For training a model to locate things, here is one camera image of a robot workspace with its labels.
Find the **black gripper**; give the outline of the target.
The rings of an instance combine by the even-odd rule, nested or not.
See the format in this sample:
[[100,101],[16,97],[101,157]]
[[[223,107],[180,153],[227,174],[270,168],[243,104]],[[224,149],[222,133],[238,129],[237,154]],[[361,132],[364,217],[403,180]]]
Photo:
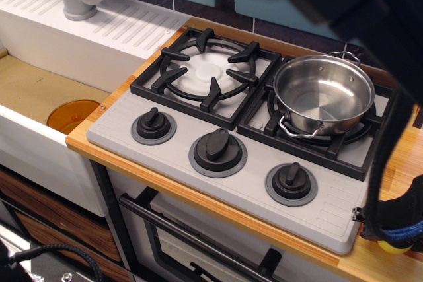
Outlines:
[[417,176],[400,197],[378,201],[377,220],[380,228],[390,233],[390,246],[422,245],[422,177]]

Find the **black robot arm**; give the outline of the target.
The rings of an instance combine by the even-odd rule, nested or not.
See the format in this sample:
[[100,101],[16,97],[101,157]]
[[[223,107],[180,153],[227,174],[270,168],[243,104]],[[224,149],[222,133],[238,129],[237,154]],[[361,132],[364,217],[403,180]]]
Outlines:
[[391,244],[422,239],[422,188],[413,182],[397,199],[380,201],[387,161],[415,104],[422,103],[422,0],[290,0],[314,24],[343,40],[357,39],[398,82],[397,115],[383,130],[364,209],[364,238]]

